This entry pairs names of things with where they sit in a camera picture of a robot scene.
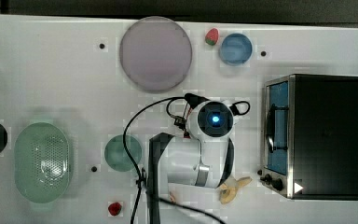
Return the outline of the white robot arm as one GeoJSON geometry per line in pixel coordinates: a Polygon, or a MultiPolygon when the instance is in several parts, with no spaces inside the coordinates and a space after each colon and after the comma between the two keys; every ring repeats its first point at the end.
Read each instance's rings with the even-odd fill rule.
{"type": "Polygon", "coordinates": [[[159,133],[149,140],[147,205],[150,224],[197,224],[182,206],[169,201],[169,185],[216,189],[231,175],[234,144],[230,138],[241,114],[227,104],[188,93],[189,137],[159,133]]]}

